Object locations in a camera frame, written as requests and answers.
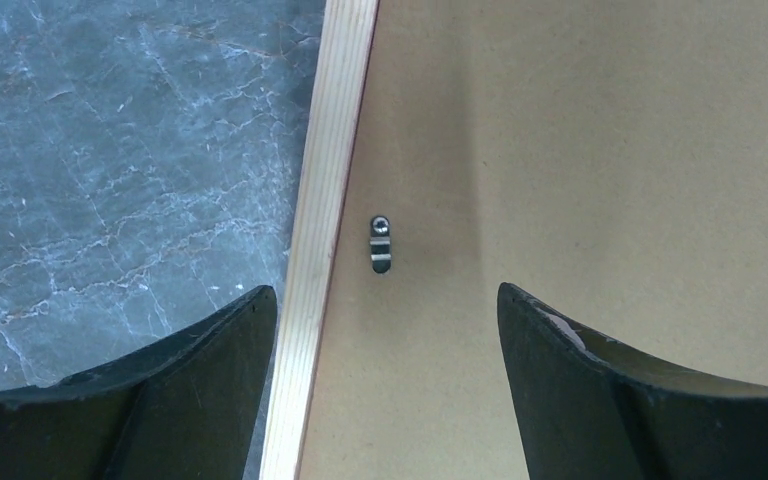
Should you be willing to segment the pink wooden picture frame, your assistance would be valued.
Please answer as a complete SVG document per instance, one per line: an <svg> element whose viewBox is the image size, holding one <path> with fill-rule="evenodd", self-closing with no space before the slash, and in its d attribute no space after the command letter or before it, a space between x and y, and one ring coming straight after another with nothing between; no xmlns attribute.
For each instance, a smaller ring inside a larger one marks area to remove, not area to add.
<svg viewBox="0 0 768 480"><path fill-rule="evenodd" d="M379 4L325 5L259 470L297 478Z"/></svg>

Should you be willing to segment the brown backing board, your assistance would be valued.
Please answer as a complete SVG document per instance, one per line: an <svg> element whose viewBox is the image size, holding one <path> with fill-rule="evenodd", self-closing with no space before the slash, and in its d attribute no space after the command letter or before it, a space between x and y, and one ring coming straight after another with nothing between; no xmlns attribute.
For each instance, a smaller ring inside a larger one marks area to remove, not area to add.
<svg viewBox="0 0 768 480"><path fill-rule="evenodd" d="M768 385L768 1L380 3L300 477L526 478L503 282Z"/></svg>

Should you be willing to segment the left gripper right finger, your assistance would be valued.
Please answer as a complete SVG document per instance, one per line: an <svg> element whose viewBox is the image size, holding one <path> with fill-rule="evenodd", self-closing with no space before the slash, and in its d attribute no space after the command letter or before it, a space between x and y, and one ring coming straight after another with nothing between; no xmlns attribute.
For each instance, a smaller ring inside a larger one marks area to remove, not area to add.
<svg viewBox="0 0 768 480"><path fill-rule="evenodd" d="M533 479L768 479L768 386L647 354L511 283L497 319Z"/></svg>

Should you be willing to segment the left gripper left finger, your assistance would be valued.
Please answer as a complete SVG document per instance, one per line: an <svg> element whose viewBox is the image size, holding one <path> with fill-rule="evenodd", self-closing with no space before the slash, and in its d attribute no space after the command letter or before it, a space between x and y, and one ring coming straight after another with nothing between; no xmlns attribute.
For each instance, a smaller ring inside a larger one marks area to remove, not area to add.
<svg viewBox="0 0 768 480"><path fill-rule="evenodd" d="M128 355L0 391L0 479L239 479L277 324L269 286Z"/></svg>

